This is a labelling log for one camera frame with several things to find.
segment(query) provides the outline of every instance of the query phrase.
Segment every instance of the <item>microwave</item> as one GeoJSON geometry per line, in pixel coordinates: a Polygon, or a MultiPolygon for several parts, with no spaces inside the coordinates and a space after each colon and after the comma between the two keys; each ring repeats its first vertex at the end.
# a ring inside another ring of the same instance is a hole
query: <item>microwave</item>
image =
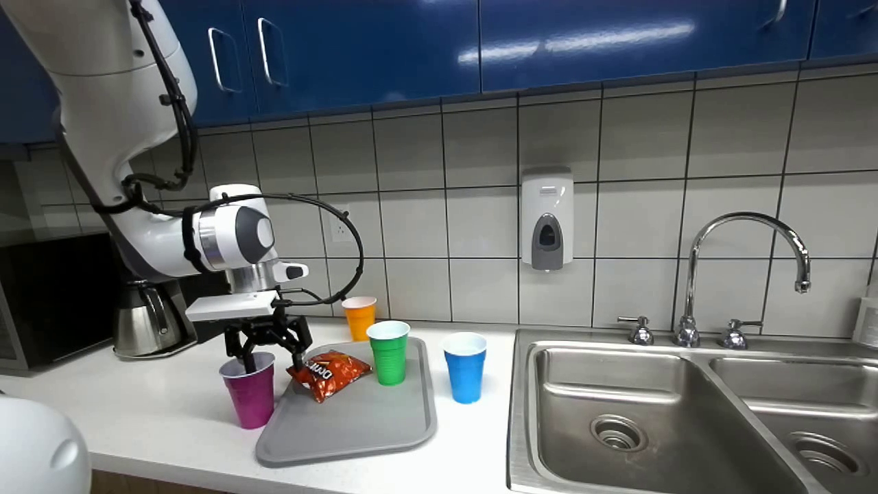
{"type": "Polygon", "coordinates": [[[107,345],[118,265],[107,232],[0,246],[0,374],[36,374],[107,345]]]}

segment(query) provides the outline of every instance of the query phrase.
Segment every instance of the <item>white tile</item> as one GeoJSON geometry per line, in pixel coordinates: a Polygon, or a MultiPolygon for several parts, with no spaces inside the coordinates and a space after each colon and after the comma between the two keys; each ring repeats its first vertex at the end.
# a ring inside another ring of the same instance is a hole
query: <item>white tile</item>
{"type": "Polygon", "coordinates": [[[596,180],[601,101],[522,106],[522,169],[567,167],[596,180]]]}
{"type": "MultiPolygon", "coordinates": [[[[348,285],[348,280],[357,272],[357,261],[342,261],[342,257],[328,257],[328,287],[339,291],[342,285],[348,285]]],[[[380,257],[367,257],[363,264],[363,276],[354,285],[354,291],[348,296],[376,296],[378,298],[378,313],[376,319],[387,319],[387,280],[385,280],[385,261],[380,257]]]]}
{"type": "Polygon", "coordinates": [[[107,232],[107,223],[90,209],[76,205],[79,232],[107,232]]]}
{"type": "Polygon", "coordinates": [[[573,254],[589,257],[596,253],[597,187],[573,184],[573,254]]]}
{"type": "Polygon", "coordinates": [[[516,109],[445,116],[450,187],[516,184],[516,109]]]}
{"type": "Polygon", "coordinates": [[[376,109],[372,113],[376,120],[385,120],[385,119],[413,119],[413,116],[439,116],[439,103],[387,106],[387,109],[376,109]]]}
{"type": "MultiPolygon", "coordinates": [[[[695,235],[721,215],[760,210],[777,217],[778,176],[688,180],[681,257],[688,257],[695,235]]],[[[750,220],[718,226],[706,235],[699,257],[767,257],[771,228],[750,220]]]]}
{"type": "MultiPolygon", "coordinates": [[[[306,287],[306,291],[317,294],[320,298],[327,298],[328,296],[327,261],[306,261],[306,276],[282,285],[287,298],[311,301],[306,294],[297,294],[300,287],[306,287]]],[[[331,315],[331,307],[328,304],[293,304],[287,313],[293,313],[293,315],[331,315]]]]}
{"type": "Polygon", "coordinates": [[[859,76],[878,75],[878,62],[846,62],[846,65],[810,65],[802,69],[802,79],[859,76]]]}
{"type": "MultiPolygon", "coordinates": [[[[324,194],[324,199],[331,202],[337,210],[348,210],[348,220],[360,232],[365,254],[385,254],[378,194],[324,194]]],[[[327,210],[320,210],[320,220],[327,254],[354,257],[357,242],[348,232],[348,228],[327,210]]]]}
{"type": "Polygon", "coordinates": [[[516,324],[516,261],[450,261],[453,322],[516,324]]]}
{"type": "MultiPolygon", "coordinates": [[[[168,139],[160,149],[151,149],[145,154],[154,162],[157,176],[172,178],[176,169],[182,169],[182,145],[177,139],[168,139]]],[[[202,156],[195,158],[193,176],[183,189],[161,189],[160,199],[206,199],[208,197],[208,180],[202,169],[202,156]]]]}
{"type": "Polygon", "coordinates": [[[39,205],[29,210],[36,238],[66,238],[79,235],[76,205],[39,205]]]}
{"type": "Polygon", "coordinates": [[[272,199],[273,250],[279,254],[324,254],[320,215],[306,202],[272,199]]]}
{"type": "Polygon", "coordinates": [[[795,72],[758,72],[758,75],[708,75],[697,76],[697,88],[741,88],[741,84],[778,84],[795,83],[795,72]]]}
{"type": "MultiPolygon", "coordinates": [[[[695,272],[697,330],[721,331],[729,319],[760,322],[766,298],[767,261],[699,261],[695,272]]],[[[688,264],[681,264],[678,322],[685,307],[688,264]]]]}
{"type": "Polygon", "coordinates": [[[647,315],[651,330],[671,330],[678,261],[597,261],[596,327],[647,315]]]}
{"type": "Polygon", "coordinates": [[[531,103],[567,103],[567,101],[584,101],[584,99],[601,99],[601,88],[525,92],[525,95],[518,99],[518,103],[522,103],[522,106],[531,106],[531,103]]]}
{"type": "Polygon", "coordinates": [[[372,127],[367,120],[312,127],[312,158],[320,193],[369,193],[378,187],[372,127]]]}
{"type": "Polygon", "coordinates": [[[878,230],[878,172],[787,176],[782,220],[813,257],[872,257],[878,230]]]}
{"type": "Polygon", "coordinates": [[[682,178],[691,92],[603,101],[601,178],[682,178]]]}
{"type": "Polygon", "coordinates": [[[699,90],[688,176],[778,172],[795,84],[699,90]]]}
{"type": "Polygon", "coordinates": [[[487,95],[487,99],[471,99],[471,101],[446,101],[442,103],[442,113],[479,113],[479,109],[500,109],[500,106],[516,106],[516,99],[487,95]]]}
{"type": "Polygon", "coordinates": [[[522,324],[589,327],[593,261],[573,261],[559,272],[522,268],[522,324]]]}
{"type": "Polygon", "coordinates": [[[878,167],[878,76],[802,83],[789,172],[878,167]]]}
{"type": "Polygon", "coordinates": [[[249,131],[199,136],[199,162],[208,187],[258,184],[249,131]]]}
{"type": "Polygon", "coordinates": [[[446,261],[387,261],[389,315],[450,322],[446,261]]]}
{"type": "Polygon", "coordinates": [[[380,189],[445,187],[439,116],[376,120],[380,189]]]}
{"type": "Polygon", "coordinates": [[[380,194],[385,253],[402,257],[445,257],[445,193],[380,194]]]}
{"type": "Polygon", "coordinates": [[[57,149],[33,151],[29,158],[17,162],[17,172],[27,202],[73,202],[69,169],[57,149]]]}
{"type": "Polygon", "coordinates": [[[453,257],[516,257],[518,254],[516,189],[450,189],[446,232],[453,257]]]}
{"type": "Polygon", "coordinates": [[[618,95],[647,95],[647,92],[685,92],[695,88],[695,79],[667,79],[667,83],[621,83],[621,84],[605,84],[603,95],[618,99],[618,95]]]}
{"type": "Polygon", "coordinates": [[[597,257],[678,257],[682,180],[601,184],[597,257]]]}
{"type": "Polygon", "coordinates": [[[866,261],[815,261],[813,287],[792,291],[795,264],[774,261],[766,335],[850,338],[859,296],[866,291],[866,261]]]}
{"type": "Polygon", "coordinates": [[[264,193],[297,193],[312,194],[312,156],[311,156],[311,128],[287,127],[272,131],[254,131],[254,165],[258,184],[264,193]]]}

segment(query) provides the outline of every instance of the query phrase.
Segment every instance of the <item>blue cabinet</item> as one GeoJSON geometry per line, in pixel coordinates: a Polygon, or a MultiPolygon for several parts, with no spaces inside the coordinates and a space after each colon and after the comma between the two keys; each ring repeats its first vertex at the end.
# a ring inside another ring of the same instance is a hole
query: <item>blue cabinet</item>
{"type": "Polygon", "coordinates": [[[807,58],[815,0],[482,0],[485,90],[807,58]]]}
{"type": "Polygon", "coordinates": [[[477,0],[249,0],[258,116],[477,92],[477,0]]]}
{"type": "Polygon", "coordinates": [[[876,0],[821,0],[813,60],[878,58],[876,0]]]}
{"type": "Polygon", "coordinates": [[[479,92],[477,0],[161,0],[199,127],[479,92]]]}
{"type": "Polygon", "coordinates": [[[0,143],[54,139],[57,95],[50,75],[0,10],[0,143]]]}
{"type": "Polygon", "coordinates": [[[161,9],[190,58],[197,84],[199,127],[247,124],[252,76],[243,65],[243,18],[238,0],[161,0],[161,9]]]}

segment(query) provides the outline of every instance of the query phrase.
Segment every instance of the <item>soap dispenser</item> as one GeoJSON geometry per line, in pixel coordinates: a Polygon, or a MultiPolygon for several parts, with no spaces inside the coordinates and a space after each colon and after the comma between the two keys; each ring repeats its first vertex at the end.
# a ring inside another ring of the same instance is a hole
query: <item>soap dispenser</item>
{"type": "Polygon", "coordinates": [[[541,272],[573,261],[573,178],[567,169],[522,176],[522,264],[541,272]]]}

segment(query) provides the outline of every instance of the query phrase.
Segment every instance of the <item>wire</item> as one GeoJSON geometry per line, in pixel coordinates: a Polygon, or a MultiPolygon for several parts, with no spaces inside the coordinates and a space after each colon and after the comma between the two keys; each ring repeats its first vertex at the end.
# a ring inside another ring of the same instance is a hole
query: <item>wire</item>
{"type": "Polygon", "coordinates": [[[183,217],[193,220],[195,215],[213,210],[213,209],[227,205],[227,202],[254,199],[254,197],[260,197],[260,199],[306,202],[306,205],[324,209],[324,210],[328,210],[335,220],[339,220],[339,223],[350,230],[354,245],[357,245],[357,268],[354,268],[354,276],[350,276],[339,291],[335,291],[335,294],[327,296],[327,298],[320,298],[317,294],[312,294],[312,291],[306,291],[306,287],[300,287],[300,294],[312,296],[312,301],[290,301],[290,304],[312,307],[312,304],[335,304],[335,301],[342,301],[342,298],[354,291],[354,285],[360,283],[363,265],[365,265],[363,238],[360,238],[360,230],[354,228],[354,223],[348,220],[348,210],[339,210],[339,209],[335,209],[331,202],[324,202],[324,199],[311,197],[311,194],[234,194],[234,197],[225,194],[225,197],[220,197],[220,199],[208,199],[208,202],[199,202],[199,205],[187,209],[183,217]]]}
{"type": "Polygon", "coordinates": [[[131,6],[131,17],[138,18],[140,31],[142,31],[142,39],[147,43],[147,51],[154,55],[157,60],[157,69],[161,75],[161,83],[164,83],[164,90],[160,95],[160,101],[169,109],[172,109],[172,120],[176,120],[176,134],[182,139],[182,169],[176,169],[176,180],[168,180],[161,176],[154,176],[154,172],[131,172],[127,180],[123,180],[123,193],[131,197],[134,194],[134,184],[151,184],[157,189],[183,189],[193,169],[195,169],[195,158],[197,158],[197,128],[195,128],[195,120],[193,120],[193,113],[190,113],[190,103],[187,103],[187,95],[176,79],[176,75],[169,72],[161,49],[160,49],[160,42],[154,35],[154,31],[147,27],[147,22],[154,18],[145,9],[142,9],[142,0],[129,0],[131,6]]]}

